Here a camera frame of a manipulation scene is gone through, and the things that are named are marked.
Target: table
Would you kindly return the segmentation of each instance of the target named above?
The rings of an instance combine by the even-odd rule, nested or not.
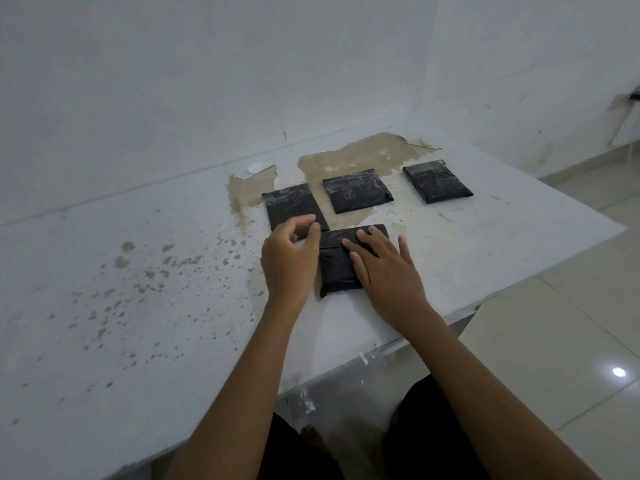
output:
[[[313,187],[347,165],[360,169],[362,147],[301,157],[380,133],[388,134],[377,137],[382,149],[369,148],[367,158],[384,167],[395,201],[325,217],[332,228],[378,223],[393,239],[405,233],[428,297],[448,322],[623,230],[446,135],[425,111],[4,226],[0,476],[99,479],[186,439],[267,300],[259,257],[269,224],[252,193],[305,175]],[[401,141],[403,149],[393,135],[442,149]],[[475,195],[424,204],[399,170],[407,155],[406,163],[445,160]],[[277,169],[244,180],[248,168],[270,164]],[[312,294],[280,391],[398,338],[362,290]]]

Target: black plastic wrapping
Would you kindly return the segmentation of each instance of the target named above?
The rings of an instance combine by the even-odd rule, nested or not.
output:
[[[471,197],[474,194],[453,175],[443,160],[405,166],[402,170],[427,203]]]
[[[325,178],[322,182],[336,214],[366,209],[394,199],[372,168],[342,177]]]
[[[385,226],[376,225],[376,227],[388,237]],[[322,287],[320,288],[320,298],[324,298],[328,293],[362,288],[362,283],[356,276],[353,262],[349,257],[349,250],[342,245],[342,240],[348,239],[375,255],[368,245],[360,242],[356,237],[358,229],[363,229],[369,234],[369,226],[333,230],[321,234],[319,259]]]
[[[329,230],[329,225],[327,225],[324,215],[311,193],[309,184],[294,185],[286,189],[262,194],[262,199],[267,206],[271,230],[274,230],[278,224],[283,223],[290,217],[304,216],[306,214],[315,214],[316,222],[320,224],[320,230]],[[307,231],[308,229],[297,230],[298,239],[306,238]]]

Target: wall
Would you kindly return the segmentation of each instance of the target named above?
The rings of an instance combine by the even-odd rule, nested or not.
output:
[[[438,0],[0,0],[0,224],[415,109]]]
[[[640,85],[640,0],[440,0],[421,107],[536,177],[604,153]]]

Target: floor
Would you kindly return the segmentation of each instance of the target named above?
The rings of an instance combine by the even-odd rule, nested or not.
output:
[[[601,478],[640,478],[640,159],[556,188],[628,230],[503,291],[456,333]],[[313,424],[348,479],[382,478],[389,418],[427,373],[410,346],[365,356],[276,412],[298,430]],[[167,462],[135,478],[160,478]]]

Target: leg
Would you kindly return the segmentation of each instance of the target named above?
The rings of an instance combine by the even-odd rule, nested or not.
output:
[[[311,445],[275,413],[258,473],[259,480],[274,478],[344,480],[331,455]]]
[[[384,453],[390,479],[413,478],[425,468],[434,478],[489,478],[431,375],[404,397],[385,436]]]

